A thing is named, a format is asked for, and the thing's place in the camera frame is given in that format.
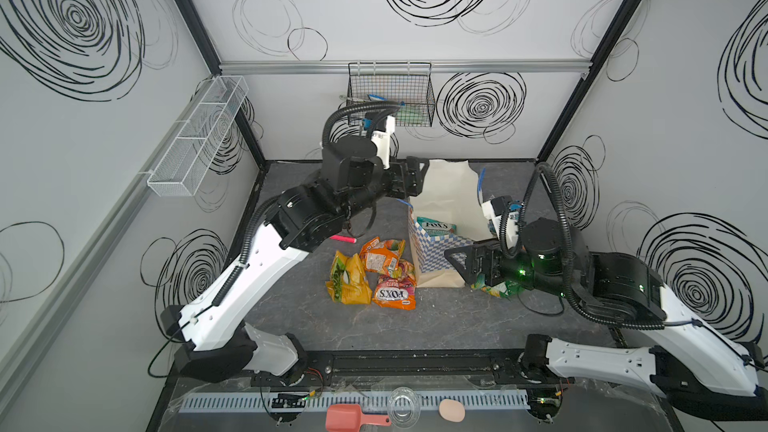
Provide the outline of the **checkered paper bag blue handles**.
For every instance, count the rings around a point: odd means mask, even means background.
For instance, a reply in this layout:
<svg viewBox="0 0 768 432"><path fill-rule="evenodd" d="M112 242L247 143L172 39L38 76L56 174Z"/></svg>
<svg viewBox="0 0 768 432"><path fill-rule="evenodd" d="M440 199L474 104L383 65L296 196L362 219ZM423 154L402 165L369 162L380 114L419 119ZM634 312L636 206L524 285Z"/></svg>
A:
<svg viewBox="0 0 768 432"><path fill-rule="evenodd" d="M444 252L492 237L477 199L479 174L467 161L432 160L422 192L410 199L408 232L419 288L462 288L464 279ZM431 236L418 219L454 224L456 231Z"/></svg>

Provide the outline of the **orange Fox's candy bag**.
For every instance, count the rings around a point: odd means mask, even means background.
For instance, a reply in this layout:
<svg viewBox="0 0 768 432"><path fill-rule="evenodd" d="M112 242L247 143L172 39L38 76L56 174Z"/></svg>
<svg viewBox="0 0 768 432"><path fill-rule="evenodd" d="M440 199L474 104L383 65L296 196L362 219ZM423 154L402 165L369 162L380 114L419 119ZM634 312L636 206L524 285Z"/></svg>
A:
<svg viewBox="0 0 768 432"><path fill-rule="evenodd" d="M373 292L372 302L383 308L414 310L415 284L409 277L396 279L381 276Z"/></svg>

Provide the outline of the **orange fruit snack packet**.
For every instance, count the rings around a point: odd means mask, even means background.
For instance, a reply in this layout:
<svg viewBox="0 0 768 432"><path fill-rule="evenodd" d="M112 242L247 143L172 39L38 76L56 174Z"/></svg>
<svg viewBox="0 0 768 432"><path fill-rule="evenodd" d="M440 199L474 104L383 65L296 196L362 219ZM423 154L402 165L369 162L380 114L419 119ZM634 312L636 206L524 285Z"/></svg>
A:
<svg viewBox="0 0 768 432"><path fill-rule="evenodd" d="M415 278L414 265L403 258L405 240L381 240L374 237L365 243L360 252L364 269L369 273L388 276L401 280Z"/></svg>

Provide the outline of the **yellow snack packet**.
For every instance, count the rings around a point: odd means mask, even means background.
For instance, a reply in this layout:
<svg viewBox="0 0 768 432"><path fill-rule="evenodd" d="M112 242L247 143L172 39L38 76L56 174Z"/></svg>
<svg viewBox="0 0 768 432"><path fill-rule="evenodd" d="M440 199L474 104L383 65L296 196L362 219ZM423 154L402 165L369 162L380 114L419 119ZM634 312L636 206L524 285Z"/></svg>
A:
<svg viewBox="0 0 768 432"><path fill-rule="evenodd" d="M326 289L334 303L345 305L369 305L372 290L361 257L347 257L340 251L334 255Z"/></svg>

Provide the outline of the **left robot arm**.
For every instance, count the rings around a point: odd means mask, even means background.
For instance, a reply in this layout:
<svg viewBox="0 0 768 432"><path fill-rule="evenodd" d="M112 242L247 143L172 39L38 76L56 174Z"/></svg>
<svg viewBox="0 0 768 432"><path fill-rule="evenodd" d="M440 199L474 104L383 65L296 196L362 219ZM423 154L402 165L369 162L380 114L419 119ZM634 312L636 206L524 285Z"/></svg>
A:
<svg viewBox="0 0 768 432"><path fill-rule="evenodd" d="M383 197L418 196L426 159L391 157L390 136L400 101L354 103L333 112L321 134L322 164L302 184L265 200L247 221L238 256L198 297L161 314L179 347L172 375L219 383L242 373L269 374L293 384L308 367L292 334L274 335L245 317L291 268L351 219L374 211Z"/></svg>

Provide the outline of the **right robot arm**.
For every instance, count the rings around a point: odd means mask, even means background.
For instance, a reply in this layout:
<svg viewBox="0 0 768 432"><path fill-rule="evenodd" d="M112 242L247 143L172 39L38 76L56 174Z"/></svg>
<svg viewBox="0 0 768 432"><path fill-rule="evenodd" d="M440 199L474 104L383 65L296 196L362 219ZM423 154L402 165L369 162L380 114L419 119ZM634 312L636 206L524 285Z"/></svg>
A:
<svg viewBox="0 0 768 432"><path fill-rule="evenodd" d="M590 322L634 330L651 343L611 348L530 334L518 358L521 375L529 381L584 378L631 386L711 422L766 420L759 347L716 331L639 258L590 251L568 220L563 191L546 162L535 166L526 192L537 184L544 185L555 219L526 222L528 203L522 201L517 239L510 245L512 205L493 199L495 237L448 249L445 259L467 284L479 277L489 286L509 280L558 297Z"/></svg>

